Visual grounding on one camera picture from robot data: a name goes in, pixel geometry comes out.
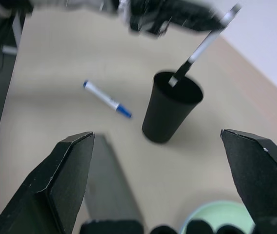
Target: black paper cup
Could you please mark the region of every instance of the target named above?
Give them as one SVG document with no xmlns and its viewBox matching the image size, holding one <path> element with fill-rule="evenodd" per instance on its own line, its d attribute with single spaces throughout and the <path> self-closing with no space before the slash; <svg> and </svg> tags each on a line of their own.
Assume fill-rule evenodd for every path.
<svg viewBox="0 0 277 234">
<path fill-rule="evenodd" d="M 195 106 L 203 100 L 201 88 L 189 77 L 183 77 L 172 87 L 168 81 L 174 72 L 159 72 L 143 122 L 143 133 L 151 141 L 165 143 Z"/>
</svg>

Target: table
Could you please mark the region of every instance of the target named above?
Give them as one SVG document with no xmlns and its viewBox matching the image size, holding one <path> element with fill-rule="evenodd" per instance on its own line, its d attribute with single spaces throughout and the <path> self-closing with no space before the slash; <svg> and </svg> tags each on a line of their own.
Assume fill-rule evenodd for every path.
<svg viewBox="0 0 277 234">
<path fill-rule="evenodd" d="M 265 137 L 274 132 L 211 59 L 212 50 L 190 71 L 204 100 L 171 141 L 153 144 L 141 131 L 153 75 L 178 68 L 204 37 L 176 28 L 158 40 L 131 35 L 118 19 L 85 9 L 34 12 L 25 23 L 0 123 L 0 213 L 58 141 L 84 131 L 109 139 L 149 229 L 163 223 L 179 229 L 208 201 L 239 201 L 221 129 Z M 133 118 L 85 92 L 85 79 L 122 102 Z M 82 207 L 74 233 L 86 219 Z"/>
</svg>

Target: light green bowl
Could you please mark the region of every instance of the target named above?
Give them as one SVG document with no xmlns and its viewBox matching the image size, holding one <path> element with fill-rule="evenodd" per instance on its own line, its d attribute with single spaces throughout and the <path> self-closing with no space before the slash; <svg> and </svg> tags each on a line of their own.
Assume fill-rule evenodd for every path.
<svg viewBox="0 0 277 234">
<path fill-rule="evenodd" d="M 214 233 L 226 224 L 239 228 L 245 234 L 250 234 L 254 227 L 254 222 L 246 207 L 234 201 L 214 201 L 200 206 L 185 221 L 180 234 L 186 233 L 187 224 L 194 219 L 207 222 Z"/>
</svg>

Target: white marker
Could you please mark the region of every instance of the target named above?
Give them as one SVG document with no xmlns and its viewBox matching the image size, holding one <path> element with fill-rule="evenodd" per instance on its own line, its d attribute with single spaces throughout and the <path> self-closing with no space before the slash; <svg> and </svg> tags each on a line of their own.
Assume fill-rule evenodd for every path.
<svg viewBox="0 0 277 234">
<path fill-rule="evenodd" d="M 95 85 L 93 85 L 90 81 L 86 80 L 83 83 L 83 87 L 87 90 L 89 90 L 91 93 L 95 94 L 99 99 L 101 99 L 104 103 L 106 103 L 108 106 L 110 106 L 115 111 L 119 112 L 120 114 L 124 115 L 127 118 L 131 118 L 132 114 L 129 112 L 123 105 L 121 105 L 119 102 L 113 100 L 111 97 L 109 97 L 107 94 L 105 94 L 103 91 L 101 91 L 99 88 L 97 88 Z"/>
<path fill-rule="evenodd" d="M 230 11 L 228 11 L 222 19 L 220 19 L 220 23 L 223 25 L 223 29 L 211 31 L 206 38 L 201 42 L 198 48 L 193 52 L 193 54 L 188 58 L 188 60 L 175 72 L 175 74 L 168 81 L 171 87 L 174 87 L 177 82 L 186 75 L 186 73 L 191 68 L 192 64 L 198 59 L 198 57 L 206 50 L 206 48 L 212 44 L 221 32 L 228 26 L 228 24 L 234 19 L 239 10 L 241 9 L 239 4 L 234 5 Z"/>
</svg>

